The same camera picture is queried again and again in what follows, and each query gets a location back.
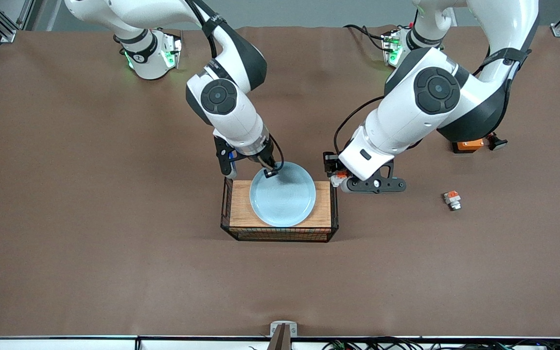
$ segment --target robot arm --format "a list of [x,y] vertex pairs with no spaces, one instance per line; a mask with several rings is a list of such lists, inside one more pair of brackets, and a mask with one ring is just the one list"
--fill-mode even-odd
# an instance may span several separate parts
[[71,13],[116,34],[135,72],[160,78],[174,63],[171,35],[146,29],[189,21],[217,40],[222,53],[188,82],[185,98],[195,113],[215,128],[213,135],[220,168],[235,177],[234,162],[249,158],[266,168],[267,177],[280,170],[273,158],[274,140],[246,93],[265,80],[267,62],[226,21],[201,0],[65,0]]
[[[422,0],[420,4],[427,2],[450,6],[455,1]],[[333,184],[346,192],[402,191],[404,186],[386,188],[391,183],[394,187],[391,161],[395,155],[434,129],[451,142],[461,142],[485,137],[498,126],[507,107],[511,80],[535,34],[538,2],[467,0],[467,4],[494,52],[482,64],[480,77],[475,78],[434,48],[445,31],[431,36],[438,41],[432,46],[410,50],[388,78],[386,97],[367,115],[337,160],[333,159],[335,155],[325,155],[326,171]],[[432,16],[419,8],[419,13],[424,18],[436,18],[432,24],[442,24],[441,29],[450,26],[446,20],[438,22],[442,11]],[[414,29],[421,28],[419,20],[416,24],[407,36],[408,42],[415,38]],[[390,168],[387,178],[379,175],[382,166]]]
[[400,27],[385,39],[387,49],[386,63],[398,67],[412,50],[424,47],[440,47],[442,39],[453,23],[449,7],[465,3],[465,0],[413,0],[416,6],[414,26]]

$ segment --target light blue plate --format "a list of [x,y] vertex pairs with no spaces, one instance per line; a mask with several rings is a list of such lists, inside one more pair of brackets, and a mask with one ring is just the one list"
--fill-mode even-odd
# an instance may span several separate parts
[[256,216],[276,228],[304,221],[315,206],[315,182],[304,168],[284,162],[278,175],[269,179],[261,169],[249,187],[249,201]]

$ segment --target green indicator light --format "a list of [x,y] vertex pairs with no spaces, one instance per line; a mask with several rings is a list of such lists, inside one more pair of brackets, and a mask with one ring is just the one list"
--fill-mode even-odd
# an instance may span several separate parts
[[129,62],[129,67],[133,69],[133,63],[131,62],[131,58],[129,58],[129,54],[124,52],[124,56],[126,57],[127,62]]
[[175,63],[174,63],[174,54],[171,52],[165,52],[162,51],[162,53],[164,54],[164,60],[165,60],[165,64],[166,66],[168,66],[169,68],[174,67]]

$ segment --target wooden board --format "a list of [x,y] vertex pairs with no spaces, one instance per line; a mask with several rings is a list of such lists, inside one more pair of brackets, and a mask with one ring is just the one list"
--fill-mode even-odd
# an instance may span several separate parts
[[[230,206],[230,225],[237,228],[271,228],[256,216],[249,203],[250,180],[233,181],[233,195]],[[317,199],[311,215],[293,226],[294,228],[329,228],[331,226],[330,184],[327,181],[315,181]]]

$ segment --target black joint cap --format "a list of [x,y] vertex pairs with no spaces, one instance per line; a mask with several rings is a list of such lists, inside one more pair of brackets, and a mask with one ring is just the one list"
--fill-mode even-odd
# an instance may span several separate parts
[[414,78],[416,105],[429,115],[453,110],[459,102],[459,97],[459,82],[442,68],[425,68]]
[[234,83],[228,79],[209,82],[200,96],[202,107],[209,113],[227,115],[236,106],[237,91]]

